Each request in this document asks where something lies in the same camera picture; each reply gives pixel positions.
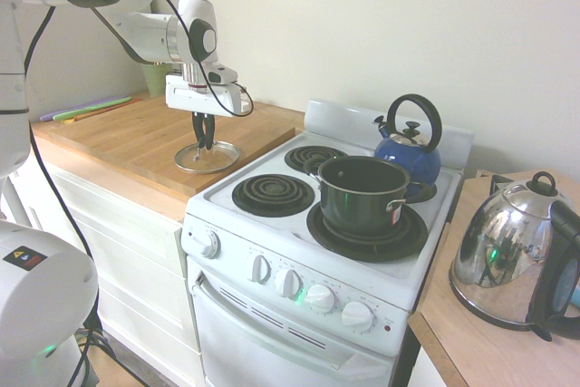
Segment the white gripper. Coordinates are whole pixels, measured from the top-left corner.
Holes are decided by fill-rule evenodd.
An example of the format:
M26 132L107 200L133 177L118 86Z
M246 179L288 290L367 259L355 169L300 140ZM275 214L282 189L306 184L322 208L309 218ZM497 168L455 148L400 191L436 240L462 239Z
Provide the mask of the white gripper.
M198 148L211 150L214 145L215 116L243 116L252 111L252 103L242 96L241 88L235 84L211 84L211 89L194 90L180 76L166 76L167 105L176 110L192 113L192 125L197 139Z

